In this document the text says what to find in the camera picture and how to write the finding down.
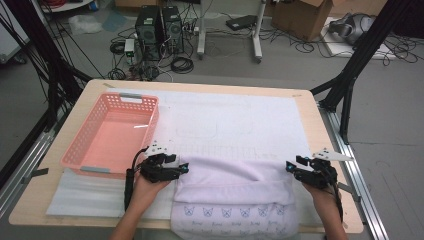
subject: wooden table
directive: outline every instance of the wooden table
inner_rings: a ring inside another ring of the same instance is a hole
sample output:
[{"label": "wooden table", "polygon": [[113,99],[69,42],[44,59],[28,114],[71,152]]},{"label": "wooden table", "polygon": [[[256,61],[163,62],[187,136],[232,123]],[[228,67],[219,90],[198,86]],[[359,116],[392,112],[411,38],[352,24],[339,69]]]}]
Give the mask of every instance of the wooden table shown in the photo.
[{"label": "wooden table", "polygon": [[[92,108],[100,93],[108,88],[130,88],[157,91],[181,91],[199,93],[244,94],[257,96],[274,96],[294,98],[302,119],[311,152],[323,148],[333,149],[327,130],[321,119],[316,102],[307,90],[218,86],[199,84],[132,82],[113,80],[92,80],[88,83],[78,102],[68,116],[62,129],[52,143],[48,153],[41,162],[39,169],[48,168],[49,173],[34,177],[28,184],[17,205],[12,211],[9,221],[15,225],[36,226],[92,226],[114,227],[118,218],[103,217],[68,217],[46,215],[47,208],[57,189],[64,168],[60,159],[73,137],[83,124],[85,117]],[[333,164],[339,173],[339,181],[346,183],[339,164]],[[341,191],[344,207],[344,226],[348,233],[360,233],[363,230],[358,210],[348,193]],[[170,229],[169,220],[142,220],[139,227],[150,229]],[[300,226],[300,232],[323,232],[322,227]]]}]

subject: pink plastic basket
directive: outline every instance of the pink plastic basket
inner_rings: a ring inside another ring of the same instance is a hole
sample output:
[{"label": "pink plastic basket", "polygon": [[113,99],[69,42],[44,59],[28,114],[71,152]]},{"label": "pink plastic basket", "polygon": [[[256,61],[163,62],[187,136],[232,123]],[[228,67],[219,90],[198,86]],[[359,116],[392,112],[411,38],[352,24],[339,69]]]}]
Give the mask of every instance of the pink plastic basket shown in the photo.
[{"label": "pink plastic basket", "polygon": [[77,174],[124,178],[135,154],[151,143],[158,119],[157,97],[103,93],[61,163]]}]

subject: white cable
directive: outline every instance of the white cable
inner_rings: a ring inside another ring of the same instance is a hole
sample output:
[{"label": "white cable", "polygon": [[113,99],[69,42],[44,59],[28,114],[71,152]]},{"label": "white cable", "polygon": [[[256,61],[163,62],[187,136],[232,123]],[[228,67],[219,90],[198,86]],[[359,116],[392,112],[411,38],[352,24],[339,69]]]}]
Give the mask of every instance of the white cable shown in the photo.
[{"label": "white cable", "polygon": [[162,68],[160,68],[160,63],[162,62],[162,60],[165,58],[165,53],[166,53],[166,49],[165,49],[165,52],[162,54],[162,47],[164,47],[165,46],[165,43],[167,42],[167,41],[169,41],[171,39],[171,37],[169,37],[165,42],[163,42],[163,44],[160,46],[160,48],[159,48],[159,53],[160,53],[160,55],[161,55],[161,59],[159,60],[159,62],[158,62],[158,64],[157,64],[157,68],[158,68],[158,70],[159,71],[161,71],[162,73],[166,73],[166,74],[168,74],[168,76],[171,78],[171,82],[173,83],[174,82],[174,78],[172,77],[172,75],[171,74],[169,74],[167,71],[164,71],[164,70],[162,70]]}]

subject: towel print pattern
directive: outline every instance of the towel print pattern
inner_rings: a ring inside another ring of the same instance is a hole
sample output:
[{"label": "towel print pattern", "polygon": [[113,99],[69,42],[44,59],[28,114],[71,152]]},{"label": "towel print pattern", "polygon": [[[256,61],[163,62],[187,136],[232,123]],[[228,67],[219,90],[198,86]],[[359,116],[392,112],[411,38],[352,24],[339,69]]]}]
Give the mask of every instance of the towel print pattern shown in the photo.
[{"label": "towel print pattern", "polygon": [[[274,203],[244,208],[221,207],[218,209],[208,205],[184,205],[180,209],[182,215],[193,219],[184,228],[189,233],[196,232],[194,229],[198,229],[200,230],[199,234],[202,235],[234,237],[234,239],[256,236],[254,240],[257,240],[262,239],[257,238],[258,235],[271,235],[277,239],[287,235],[284,221],[281,221],[287,208],[287,206]],[[214,210],[221,210],[221,214],[214,214]]]}]

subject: cardboard box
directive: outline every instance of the cardboard box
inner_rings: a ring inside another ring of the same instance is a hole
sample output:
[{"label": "cardboard box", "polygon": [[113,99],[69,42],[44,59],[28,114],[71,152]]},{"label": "cardboard box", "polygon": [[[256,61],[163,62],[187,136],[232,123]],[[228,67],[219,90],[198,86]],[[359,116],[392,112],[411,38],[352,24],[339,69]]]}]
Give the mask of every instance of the cardboard box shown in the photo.
[{"label": "cardboard box", "polygon": [[318,37],[331,8],[345,0],[296,0],[279,2],[272,16],[272,26],[310,42]]},{"label": "cardboard box", "polygon": [[331,9],[330,16],[341,18],[346,13],[365,13],[377,16],[387,0],[348,0]]},{"label": "cardboard box", "polygon": [[163,6],[163,0],[115,0],[115,6],[131,8],[140,8],[143,5],[158,5]]}]

